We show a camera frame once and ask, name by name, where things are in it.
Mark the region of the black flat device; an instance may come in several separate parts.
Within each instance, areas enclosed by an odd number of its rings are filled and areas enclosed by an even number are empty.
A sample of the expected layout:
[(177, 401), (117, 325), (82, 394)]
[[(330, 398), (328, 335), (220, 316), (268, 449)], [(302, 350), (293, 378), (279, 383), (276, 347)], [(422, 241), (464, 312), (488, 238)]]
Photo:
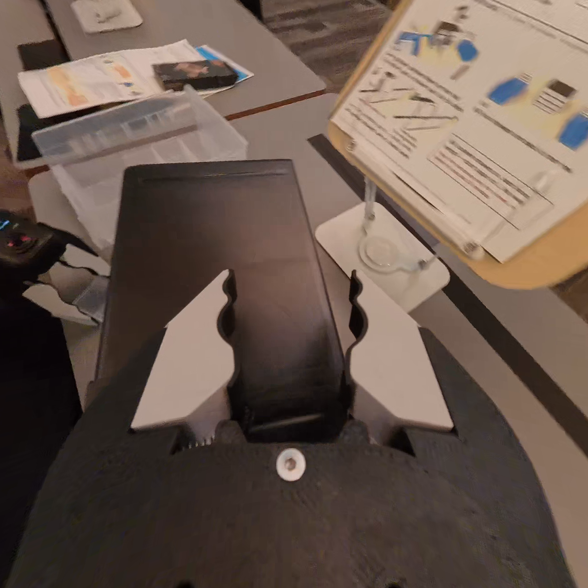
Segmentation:
[(19, 121), (17, 161), (26, 162), (39, 159), (41, 154), (32, 135), (38, 130), (52, 126), (51, 119), (40, 119), (30, 104), (21, 105), (17, 109), (17, 116)]

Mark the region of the person's black clothing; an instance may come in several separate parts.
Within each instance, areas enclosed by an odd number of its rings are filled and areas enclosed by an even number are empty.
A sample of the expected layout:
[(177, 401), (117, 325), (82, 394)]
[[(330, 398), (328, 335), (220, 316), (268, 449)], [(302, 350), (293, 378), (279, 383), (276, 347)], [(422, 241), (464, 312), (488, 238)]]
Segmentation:
[(1, 296), (1, 585), (36, 496), (82, 415), (62, 322)]

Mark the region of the black model kit box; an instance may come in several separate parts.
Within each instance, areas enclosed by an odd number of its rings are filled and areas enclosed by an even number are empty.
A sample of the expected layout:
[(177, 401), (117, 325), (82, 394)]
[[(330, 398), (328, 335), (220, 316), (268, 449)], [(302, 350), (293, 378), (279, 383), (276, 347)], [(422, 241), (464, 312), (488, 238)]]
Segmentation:
[(153, 74), (166, 91), (182, 91), (189, 86), (196, 91), (211, 91), (233, 86), (237, 72), (220, 59), (156, 63)]

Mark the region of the blue printed paper sheet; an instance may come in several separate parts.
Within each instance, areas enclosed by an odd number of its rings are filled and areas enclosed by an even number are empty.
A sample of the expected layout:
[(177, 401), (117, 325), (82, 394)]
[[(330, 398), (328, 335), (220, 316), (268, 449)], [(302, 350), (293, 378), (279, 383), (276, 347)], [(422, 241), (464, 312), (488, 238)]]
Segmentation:
[(239, 84), (239, 83), (241, 83), (241, 82), (243, 82), (245, 80), (248, 80), (248, 79), (254, 77), (253, 72), (251, 72), (250, 70), (247, 70), (246, 68), (244, 68), (243, 66), (241, 66), (238, 63), (234, 62), (234, 60), (228, 58), (226, 55), (224, 55), (223, 53), (217, 51), (214, 48), (210, 48), (207, 45), (201, 45), (201, 46), (194, 46), (194, 49), (205, 60), (210, 60), (211, 61), (213, 59), (218, 59), (220, 61), (223, 61), (228, 66), (230, 66), (231, 69), (234, 70), (236, 72), (236, 74), (237, 74), (236, 82), (233, 85), (225, 86), (225, 87), (221, 87), (221, 88), (216, 88), (216, 89), (198, 91), (198, 93), (202, 97), (209, 97), (210, 95), (213, 95), (213, 94), (216, 94), (216, 93), (219, 93), (219, 92), (224, 92), (226, 90), (231, 89), (235, 85), (237, 85), (237, 84)]

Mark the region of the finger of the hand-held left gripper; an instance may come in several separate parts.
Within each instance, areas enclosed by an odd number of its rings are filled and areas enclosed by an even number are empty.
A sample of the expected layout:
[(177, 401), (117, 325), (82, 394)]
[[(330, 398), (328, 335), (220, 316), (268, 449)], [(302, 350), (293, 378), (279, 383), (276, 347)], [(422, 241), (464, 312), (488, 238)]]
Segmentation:
[(73, 307), (93, 322), (102, 324), (105, 318), (108, 287), (108, 276), (93, 276), (92, 281), (74, 298)]

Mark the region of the large clear storage box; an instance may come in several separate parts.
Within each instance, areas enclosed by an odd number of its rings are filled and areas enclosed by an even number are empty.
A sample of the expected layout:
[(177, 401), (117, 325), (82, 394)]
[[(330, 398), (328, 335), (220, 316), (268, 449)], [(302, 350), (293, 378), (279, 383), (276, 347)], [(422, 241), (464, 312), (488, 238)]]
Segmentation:
[(190, 88), (67, 116), (30, 136), (99, 251), (114, 246), (127, 168), (245, 160), (248, 148), (246, 139)]

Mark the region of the white flat pad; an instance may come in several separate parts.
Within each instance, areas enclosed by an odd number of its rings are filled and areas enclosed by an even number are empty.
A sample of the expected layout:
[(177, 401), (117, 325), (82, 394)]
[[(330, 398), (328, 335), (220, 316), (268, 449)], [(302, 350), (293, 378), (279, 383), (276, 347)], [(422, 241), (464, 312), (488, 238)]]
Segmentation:
[(70, 7), (87, 34), (124, 31), (143, 24), (132, 1), (74, 1)]

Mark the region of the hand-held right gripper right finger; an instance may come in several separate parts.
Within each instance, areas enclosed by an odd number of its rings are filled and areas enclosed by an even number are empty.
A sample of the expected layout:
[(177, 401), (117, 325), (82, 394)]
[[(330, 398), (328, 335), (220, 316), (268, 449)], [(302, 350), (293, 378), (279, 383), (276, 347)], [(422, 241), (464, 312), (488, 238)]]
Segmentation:
[(418, 323), (360, 270), (352, 271), (349, 301), (355, 340), (345, 355), (345, 383), (350, 414), (366, 425), (371, 443), (389, 445), (405, 428), (451, 432)]

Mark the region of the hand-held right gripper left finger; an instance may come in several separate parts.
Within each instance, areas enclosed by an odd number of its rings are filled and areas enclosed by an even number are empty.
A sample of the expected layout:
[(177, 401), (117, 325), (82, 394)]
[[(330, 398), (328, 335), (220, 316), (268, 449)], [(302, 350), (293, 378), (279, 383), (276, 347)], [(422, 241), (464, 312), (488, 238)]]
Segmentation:
[(195, 442), (212, 442), (231, 416), (237, 297), (235, 273), (225, 269), (166, 325), (131, 430), (178, 426)]

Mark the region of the black drawer cabinet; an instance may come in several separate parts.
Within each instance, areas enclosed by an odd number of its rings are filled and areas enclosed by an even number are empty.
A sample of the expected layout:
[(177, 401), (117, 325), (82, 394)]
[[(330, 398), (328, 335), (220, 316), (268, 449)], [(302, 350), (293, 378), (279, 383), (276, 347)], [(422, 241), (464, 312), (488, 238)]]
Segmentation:
[(226, 269), (233, 418), (257, 442), (330, 442), (350, 403), (344, 358), (290, 160), (125, 171), (97, 375), (119, 372)]

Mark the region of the printed instruction sheet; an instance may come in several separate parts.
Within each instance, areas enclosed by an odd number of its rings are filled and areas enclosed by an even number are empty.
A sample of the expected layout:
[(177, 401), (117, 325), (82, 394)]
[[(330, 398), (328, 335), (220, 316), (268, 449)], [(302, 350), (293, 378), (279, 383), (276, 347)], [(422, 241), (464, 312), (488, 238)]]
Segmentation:
[(163, 92), (153, 65), (202, 61), (187, 41), (113, 51), (42, 70), (19, 72), (18, 82), (39, 118), (144, 99)]

